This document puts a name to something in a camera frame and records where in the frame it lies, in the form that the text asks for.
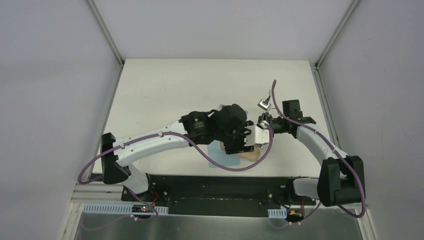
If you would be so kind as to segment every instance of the light blue square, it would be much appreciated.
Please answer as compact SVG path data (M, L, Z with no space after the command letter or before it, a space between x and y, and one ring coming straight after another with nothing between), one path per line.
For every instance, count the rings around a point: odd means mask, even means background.
M207 146L207 155L209 156L209 158L225 167L240 165L240 157L226 154L225 151L221 149L220 144L220 141L215 140ZM213 165L210 162L209 167L217 168L217 166Z

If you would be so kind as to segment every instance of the blue cloth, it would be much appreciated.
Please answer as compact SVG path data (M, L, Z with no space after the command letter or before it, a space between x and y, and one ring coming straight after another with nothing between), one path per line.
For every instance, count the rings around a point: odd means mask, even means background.
M240 165L240 157L226 154L225 151L221 149L220 144L220 141L215 140L207 146L207 155L209 156L209 158L225 167ZM217 168L217 166L213 165L210 162L209 167Z

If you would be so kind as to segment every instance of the white table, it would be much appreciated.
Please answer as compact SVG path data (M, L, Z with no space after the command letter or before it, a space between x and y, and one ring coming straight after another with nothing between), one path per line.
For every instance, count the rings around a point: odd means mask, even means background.
M299 99L303 115L312 117L328 135L308 61L236 59L127 59L105 133L133 136L164 127L191 111L233 103L256 123L263 112L257 104L268 96L274 79L277 102ZM250 164L242 159L235 168ZM148 156L134 165L143 173L197 176L318 177L321 168L308 149L287 133L276 134L268 157L247 171L211 168L192 147ZM101 171L97 161L93 172Z

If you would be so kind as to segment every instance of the white wall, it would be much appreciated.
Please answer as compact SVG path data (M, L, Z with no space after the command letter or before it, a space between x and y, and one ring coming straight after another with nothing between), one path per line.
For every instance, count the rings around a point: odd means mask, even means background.
M0 3L0 239L55 239L118 64L84 1Z
M424 1L364 0L321 68L380 239L423 239Z
M96 0L123 58L316 62L351 0Z

